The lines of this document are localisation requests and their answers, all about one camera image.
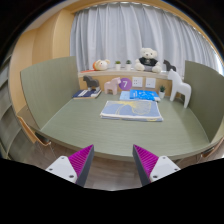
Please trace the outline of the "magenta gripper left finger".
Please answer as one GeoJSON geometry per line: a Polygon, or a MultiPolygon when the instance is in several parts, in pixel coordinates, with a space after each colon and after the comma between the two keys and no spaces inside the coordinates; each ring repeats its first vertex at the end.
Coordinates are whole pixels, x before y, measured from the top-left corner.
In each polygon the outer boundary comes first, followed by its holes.
{"type": "Polygon", "coordinates": [[[60,156],[46,171],[83,187],[94,157],[94,146],[89,145],[71,156],[60,156]]]}

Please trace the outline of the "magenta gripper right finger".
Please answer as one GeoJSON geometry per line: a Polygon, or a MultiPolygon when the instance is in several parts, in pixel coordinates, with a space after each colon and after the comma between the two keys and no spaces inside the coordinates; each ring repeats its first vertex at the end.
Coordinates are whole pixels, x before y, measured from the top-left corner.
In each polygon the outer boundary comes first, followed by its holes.
{"type": "Polygon", "coordinates": [[[167,156],[158,157],[137,145],[133,145],[133,157],[143,186],[180,170],[167,156]]]}

